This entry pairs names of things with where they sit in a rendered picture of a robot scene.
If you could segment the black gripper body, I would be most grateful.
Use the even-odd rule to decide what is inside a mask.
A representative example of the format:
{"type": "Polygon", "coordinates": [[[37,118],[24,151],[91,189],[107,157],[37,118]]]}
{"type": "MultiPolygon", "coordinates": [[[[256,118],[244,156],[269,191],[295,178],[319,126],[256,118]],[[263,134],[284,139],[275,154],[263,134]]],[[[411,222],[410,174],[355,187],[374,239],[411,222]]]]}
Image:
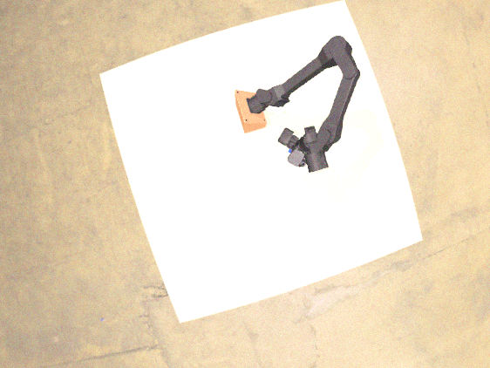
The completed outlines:
{"type": "Polygon", "coordinates": [[[302,148],[300,147],[300,139],[303,136],[301,136],[300,139],[291,138],[292,135],[293,135],[293,133],[294,133],[293,131],[291,131],[290,129],[288,129],[287,127],[285,127],[282,130],[282,133],[281,133],[280,138],[278,139],[278,142],[282,143],[285,146],[288,145],[289,147],[292,147],[292,146],[297,147],[301,152],[305,152],[308,155],[308,153],[310,153],[310,151],[309,152],[303,151],[302,148]]]}

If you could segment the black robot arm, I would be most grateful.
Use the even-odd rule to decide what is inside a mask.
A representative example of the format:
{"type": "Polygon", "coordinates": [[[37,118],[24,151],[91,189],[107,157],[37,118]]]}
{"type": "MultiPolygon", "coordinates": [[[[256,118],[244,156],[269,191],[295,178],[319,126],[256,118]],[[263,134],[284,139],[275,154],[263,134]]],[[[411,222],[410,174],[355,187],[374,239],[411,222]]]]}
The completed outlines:
{"type": "Polygon", "coordinates": [[[288,163],[295,167],[305,167],[309,173],[329,167],[325,152],[341,139],[346,110],[351,96],[360,79],[360,70],[352,56],[352,47],[342,36],[332,37],[320,50],[315,59],[305,65],[293,77],[268,90],[258,88],[256,95],[246,98],[251,113],[265,112],[267,107],[284,107],[290,103],[289,95],[310,82],[323,70],[338,66],[343,76],[328,118],[320,126],[318,133],[314,126],[305,127],[305,135],[300,139],[301,152],[292,146],[288,163]],[[305,156],[306,155],[306,156],[305,156]]]}

